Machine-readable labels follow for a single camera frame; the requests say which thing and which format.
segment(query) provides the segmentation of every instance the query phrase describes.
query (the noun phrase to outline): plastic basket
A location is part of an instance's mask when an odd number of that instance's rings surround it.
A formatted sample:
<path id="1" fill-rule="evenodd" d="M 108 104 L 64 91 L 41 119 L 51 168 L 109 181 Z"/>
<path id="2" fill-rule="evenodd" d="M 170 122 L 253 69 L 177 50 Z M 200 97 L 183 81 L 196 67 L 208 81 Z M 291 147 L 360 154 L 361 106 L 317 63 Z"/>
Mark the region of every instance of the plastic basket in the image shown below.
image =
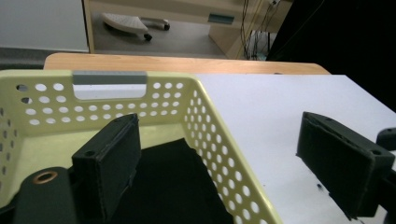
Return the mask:
<path id="1" fill-rule="evenodd" d="M 197 150 L 235 223 L 281 223 L 195 76 L 94 73 L 0 72 L 0 206 L 9 203 L 26 176 L 51 166 L 70 167 L 72 154 L 112 119 L 137 113 L 142 148 L 184 137 Z M 77 98 L 77 84 L 96 85 L 98 80 L 146 89 L 137 98 Z"/>

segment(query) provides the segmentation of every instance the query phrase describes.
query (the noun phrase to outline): basket handle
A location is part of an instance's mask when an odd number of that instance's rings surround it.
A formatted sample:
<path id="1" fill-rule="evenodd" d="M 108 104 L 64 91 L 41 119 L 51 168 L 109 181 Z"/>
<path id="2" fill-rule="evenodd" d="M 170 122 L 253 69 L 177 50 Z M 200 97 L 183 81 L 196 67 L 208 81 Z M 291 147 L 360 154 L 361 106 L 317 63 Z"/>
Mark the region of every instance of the basket handle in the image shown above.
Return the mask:
<path id="1" fill-rule="evenodd" d="M 135 71 L 73 71 L 75 85 L 147 84 L 146 72 Z"/>
<path id="2" fill-rule="evenodd" d="M 73 91 L 79 100 L 141 98 L 148 75 L 134 71 L 73 71 Z"/>

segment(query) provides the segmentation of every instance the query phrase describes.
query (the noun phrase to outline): dark background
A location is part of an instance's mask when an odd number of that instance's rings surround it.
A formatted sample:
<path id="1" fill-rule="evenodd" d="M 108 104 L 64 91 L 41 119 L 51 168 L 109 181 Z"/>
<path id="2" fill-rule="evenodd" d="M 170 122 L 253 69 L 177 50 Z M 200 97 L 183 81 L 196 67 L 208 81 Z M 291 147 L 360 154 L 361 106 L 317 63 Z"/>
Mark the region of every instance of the dark background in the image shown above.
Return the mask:
<path id="1" fill-rule="evenodd" d="M 396 112 L 396 8 L 390 0 L 294 0 L 267 61 L 317 63 Z"/>

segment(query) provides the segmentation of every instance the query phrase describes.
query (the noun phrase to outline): black cloth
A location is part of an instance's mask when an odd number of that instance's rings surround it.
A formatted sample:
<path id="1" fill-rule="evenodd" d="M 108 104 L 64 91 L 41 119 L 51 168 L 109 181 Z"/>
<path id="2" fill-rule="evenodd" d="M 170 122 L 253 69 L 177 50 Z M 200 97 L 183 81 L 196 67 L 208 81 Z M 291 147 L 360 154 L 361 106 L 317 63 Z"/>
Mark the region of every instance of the black cloth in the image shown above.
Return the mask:
<path id="1" fill-rule="evenodd" d="M 142 150 L 111 223 L 233 223 L 201 157 L 184 139 Z"/>

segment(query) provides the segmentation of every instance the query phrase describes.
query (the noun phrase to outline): floor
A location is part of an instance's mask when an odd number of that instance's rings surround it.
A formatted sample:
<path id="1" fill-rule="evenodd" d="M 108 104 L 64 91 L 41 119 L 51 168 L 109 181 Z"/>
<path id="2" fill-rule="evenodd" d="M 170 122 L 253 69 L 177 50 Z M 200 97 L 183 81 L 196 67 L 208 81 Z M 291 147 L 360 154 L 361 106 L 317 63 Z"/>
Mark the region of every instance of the floor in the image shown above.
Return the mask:
<path id="1" fill-rule="evenodd" d="M 121 55 L 149 55 L 188 58 L 227 59 L 221 49 L 210 38 L 207 24 L 169 21 L 170 29 L 152 21 L 143 21 L 152 35 L 146 41 L 142 34 L 131 34 L 112 29 L 103 23 L 101 15 L 92 14 L 95 53 Z M 258 49 L 267 51 L 267 37 L 260 38 Z M 41 69 L 45 59 L 57 50 L 4 49 L 0 48 L 0 70 Z"/>

